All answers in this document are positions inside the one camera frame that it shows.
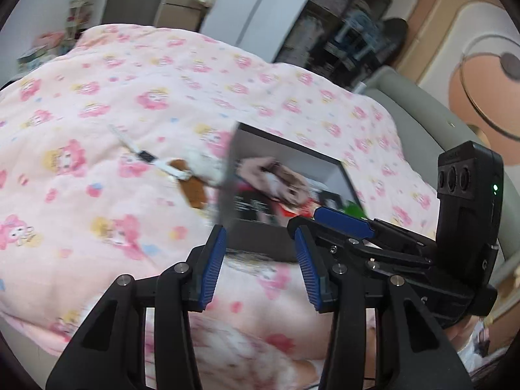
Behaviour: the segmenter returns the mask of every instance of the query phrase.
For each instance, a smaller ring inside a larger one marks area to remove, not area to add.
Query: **white wall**
[[[45,32],[63,30],[69,0],[20,0],[0,31],[0,85],[17,72],[16,60]]]

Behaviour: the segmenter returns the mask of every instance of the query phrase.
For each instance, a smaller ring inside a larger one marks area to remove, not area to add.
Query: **metal screw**
[[[367,261],[367,267],[371,270],[377,270],[379,269],[379,263],[376,263],[374,258],[370,258],[370,261]]]
[[[185,273],[190,269],[190,266],[186,263],[177,263],[173,266],[173,270],[178,273]]]
[[[123,274],[122,276],[119,276],[116,280],[116,283],[119,286],[127,286],[132,281],[132,276],[129,276],[128,274]]]
[[[402,286],[405,283],[405,279],[401,276],[392,276],[390,277],[390,283],[394,286]]]
[[[332,271],[336,274],[345,274],[347,272],[347,266],[344,264],[334,264],[332,266]]]

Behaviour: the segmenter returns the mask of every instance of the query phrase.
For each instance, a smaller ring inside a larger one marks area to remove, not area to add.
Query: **pink blanket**
[[[368,216],[434,236],[436,193],[375,101],[196,33],[104,25],[0,93],[0,315],[59,354],[118,275],[158,275],[209,235],[108,124],[160,157],[225,157],[237,122],[342,160]],[[288,358],[326,352],[298,265],[226,258],[205,315]]]

